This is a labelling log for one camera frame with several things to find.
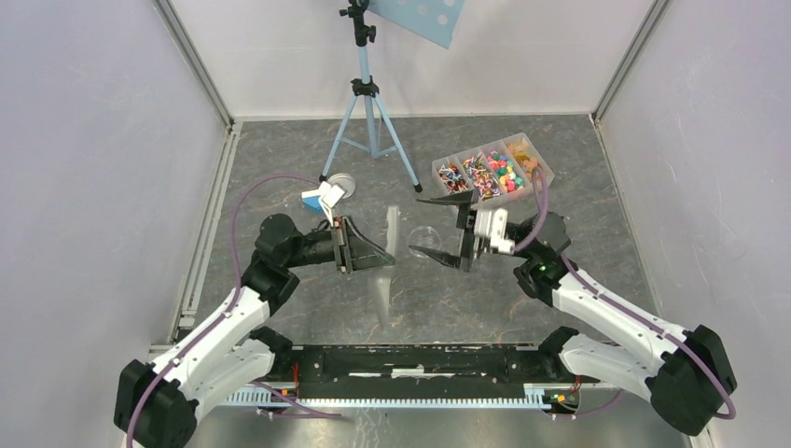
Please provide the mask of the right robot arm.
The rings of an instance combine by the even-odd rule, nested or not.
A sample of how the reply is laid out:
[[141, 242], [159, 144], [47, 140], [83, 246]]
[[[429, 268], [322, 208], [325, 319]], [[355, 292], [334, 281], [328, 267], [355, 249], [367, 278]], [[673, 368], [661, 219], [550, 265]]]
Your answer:
[[551, 381], [569, 374], [609, 383], [648, 402], [677, 431], [698, 436], [713, 419], [732, 420], [737, 380], [719, 334], [704, 325], [687, 329], [620, 297], [570, 260], [563, 216], [538, 194], [538, 212], [513, 222], [505, 208], [478, 209], [473, 190], [431, 198], [452, 206], [462, 231], [459, 252], [424, 247], [440, 264], [465, 272], [483, 253], [521, 259], [513, 274], [526, 296], [571, 315], [609, 338], [600, 343], [561, 327], [541, 344], [541, 373]]

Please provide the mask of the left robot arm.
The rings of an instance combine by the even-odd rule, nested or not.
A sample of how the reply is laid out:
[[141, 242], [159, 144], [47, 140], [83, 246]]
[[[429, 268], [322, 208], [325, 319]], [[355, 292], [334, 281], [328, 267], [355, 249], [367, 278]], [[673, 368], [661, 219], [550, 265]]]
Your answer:
[[203, 418], [265, 375], [293, 368], [289, 342], [266, 327], [298, 287], [297, 267], [330, 263], [340, 273], [394, 266], [398, 211], [387, 216], [385, 245], [367, 238], [348, 216], [308, 233], [286, 214], [265, 218], [250, 264], [217, 308], [181, 342], [150, 362], [121, 372], [114, 410], [129, 447], [184, 447]]

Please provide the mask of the clear round jar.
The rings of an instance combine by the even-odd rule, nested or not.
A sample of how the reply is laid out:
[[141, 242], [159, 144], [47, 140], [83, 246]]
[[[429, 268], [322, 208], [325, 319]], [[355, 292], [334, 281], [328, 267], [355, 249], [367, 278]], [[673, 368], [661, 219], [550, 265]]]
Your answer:
[[427, 259], [427, 256], [415, 246], [424, 247], [432, 250], [442, 248], [442, 239], [439, 232], [431, 226], [418, 226], [409, 233], [408, 249], [412, 256], [419, 259]]

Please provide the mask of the clear plastic scoop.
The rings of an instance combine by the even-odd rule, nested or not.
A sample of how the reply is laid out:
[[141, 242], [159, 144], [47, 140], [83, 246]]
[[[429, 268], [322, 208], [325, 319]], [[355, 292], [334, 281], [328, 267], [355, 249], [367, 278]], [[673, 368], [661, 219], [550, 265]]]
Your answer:
[[[399, 208], [397, 205], [390, 205], [387, 210], [387, 229], [386, 229], [386, 247], [385, 251], [391, 255], [396, 255], [398, 247], [398, 223], [399, 223]], [[386, 266], [378, 269], [369, 281], [369, 290], [372, 295], [373, 305], [378, 317], [378, 321], [382, 327], [386, 326], [389, 321], [389, 307], [390, 307], [390, 288], [392, 284], [395, 266]]]

